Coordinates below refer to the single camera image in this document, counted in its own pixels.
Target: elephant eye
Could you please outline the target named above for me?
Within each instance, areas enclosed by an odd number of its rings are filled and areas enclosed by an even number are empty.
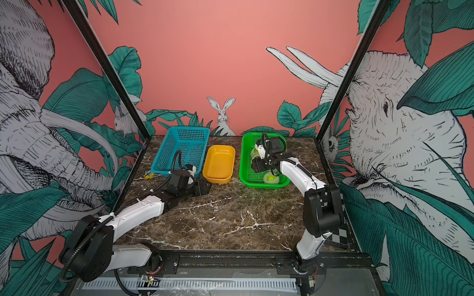
[[[387,116],[387,117],[388,117],[388,115],[387,115],[387,111],[388,111],[388,103],[387,103],[387,102],[385,102],[385,104],[383,105],[383,111],[385,112],[385,116]]]

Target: yellow plastic tray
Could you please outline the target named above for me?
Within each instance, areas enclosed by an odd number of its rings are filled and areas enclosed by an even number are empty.
[[[228,145],[213,145],[209,148],[202,175],[207,181],[225,184],[232,178],[236,150]]]

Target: yellow object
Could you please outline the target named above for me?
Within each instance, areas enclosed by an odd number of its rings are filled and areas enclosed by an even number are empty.
[[[266,184],[278,184],[279,182],[280,177],[274,176],[270,171],[264,175],[264,183]]]
[[[146,175],[144,175],[143,177],[144,177],[146,180],[148,180],[148,179],[153,178],[154,176],[155,176],[155,173],[151,173],[151,175],[150,175],[150,174],[146,174]]]
[[[232,178],[236,150],[228,145],[213,145],[209,148],[202,175],[207,181],[225,184]]]

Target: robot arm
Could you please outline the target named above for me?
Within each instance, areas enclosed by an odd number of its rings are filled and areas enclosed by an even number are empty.
[[[255,149],[260,154],[260,158],[252,160],[252,169],[256,173],[271,170],[274,174],[276,170],[288,177],[304,196],[303,222],[306,230],[296,245],[296,251],[300,265],[309,264],[308,260],[319,253],[324,241],[342,223],[339,189],[314,177],[297,158],[286,152],[285,141],[279,137],[269,138],[263,133]],[[322,207],[322,200],[327,200],[327,207]]]

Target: fruit in foam net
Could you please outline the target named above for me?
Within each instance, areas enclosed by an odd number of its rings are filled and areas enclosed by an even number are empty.
[[[274,176],[271,171],[264,175],[264,183],[266,184],[278,184],[280,177]]]

